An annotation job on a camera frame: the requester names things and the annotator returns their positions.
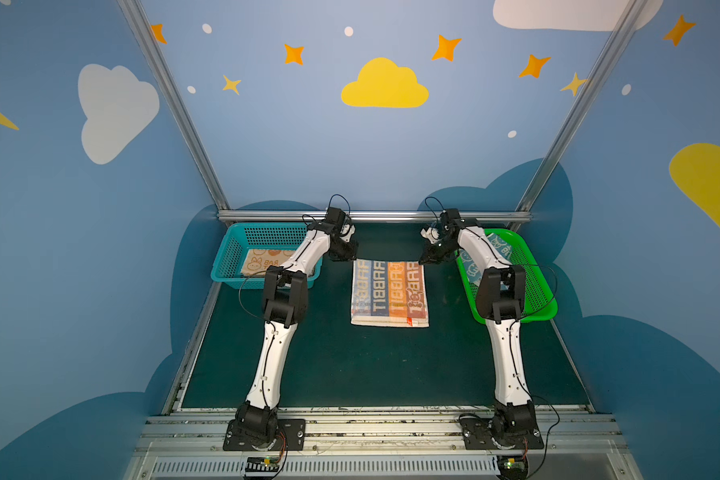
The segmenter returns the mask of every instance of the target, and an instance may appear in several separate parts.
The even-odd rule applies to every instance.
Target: green mat
[[[420,225],[359,224],[358,257],[418,260]],[[485,326],[472,320],[456,263],[424,268],[430,327],[350,323],[352,263],[327,258],[293,337],[280,406],[489,405],[494,365]],[[242,302],[259,313],[260,290]],[[186,408],[237,407],[259,361],[262,321],[245,313],[238,290],[223,285],[187,387]],[[530,392],[555,404],[586,404],[586,393],[549,322],[523,324],[520,342]]]

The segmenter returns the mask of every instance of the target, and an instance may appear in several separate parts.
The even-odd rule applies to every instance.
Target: blue wall
[[[720,146],[720,0],[665,0],[520,230],[559,268],[557,325],[646,480],[720,478],[699,450],[720,446],[720,226],[669,171],[695,143]]]
[[[0,112],[18,127],[0,124],[0,478],[123,474],[223,231],[162,98],[113,161],[88,158],[87,64],[156,83],[115,0],[0,3]]]
[[[415,210],[436,190],[484,189],[544,156],[574,100],[561,89],[574,72],[586,78],[608,35],[507,28],[482,1],[143,4],[163,25],[160,48],[235,208],[266,200],[324,208],[338,191],[358,210]],[[452,62],[432,60],[439,35],[461,38]],[[284,44],[304,47],[303,65],[285,63]],[[538,78],[519,78],[530,54],[550,60]],[[426,103],[343,103],[344,86],[378,57],[411,68]],[[239,94],[222,90],[224,76],[240,81]],[[266,188],[282,178],[295,188]],[[472,200],[467,192],[452,206]]]

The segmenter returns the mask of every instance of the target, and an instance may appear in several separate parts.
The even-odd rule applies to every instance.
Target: basket
[[[512,230],[506,230],[504,228],[486,228],[485,234],[496,234],[501,237],[502,240],[512,245],[512,253],[509,257],[509,261],[512,264],[536,264],[536,259],[528,250],[523,237],[516,234]],[[464,290],[467,292],[467,301],[472,309],[472,316],[475,320],[485,324],[485,319],[478,313],[478,308],[474,304],[474,296],[478,293],[478,287],[474,283],[470,283],[467,278],[467,272],[464,270],[464,263],[461,261],[461,257],[457,256],[456,263],[458,264],[458,270],[461,274],[461,282],[464,284]],[[545,306],[541,311],[536,312],[533,315],[524,317],[521,322],[534,322],[541,320],[549,320],[557,315],[557,300],[552,300],[552,291],[547,285],[547,280],[541,273],[541,269],[538,266],[527,266],[523,265],[526,271],[525,277],[525,308],[524,314],[528,312],[535,312],[539,308],[543,307],[547,302],[549,305]]]
[[[307,227],[302,223],[234,224],[221,242],[213,261],[211,278],[238,290],[261,290],[264,288],[263,276],[244,277],[240,274],[248,250],[296,250],[306,235]],[[307,288],[312,288],[320,275],[321,265],[322,258],[315,265],[315,273],[307,277]]]

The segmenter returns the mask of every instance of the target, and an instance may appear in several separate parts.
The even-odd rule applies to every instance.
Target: white cloud
[[[160,110],[157,90],[125,67],[83,67],[77,79],[83,125],[83,149],[94,163],[112,161]]]
[[[630,0],[496,0],[494,19],[509,28],[609,32]],[[648,0],[637,27],[651,21],[663,0]]]

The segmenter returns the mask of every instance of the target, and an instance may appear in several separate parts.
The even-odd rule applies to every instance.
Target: blue and white patterned cloth
[[[502,257],[504,257],[505,260],[509,260],[509,257],[512,255],[512,245],[509,245],[499,235],[496,234],[490,234],[488,236],[488,241],[496,248],[496,250]],[[478,266],[474,263],[472,257],[467,253],[466,250],[460,249],[459,258],[461,258],[461,262],[464,264],[464,271],[467,272],[467,278],[469,280],[469,283],[480,285],[480,279],[483,278],[483,272],[481,272]]]

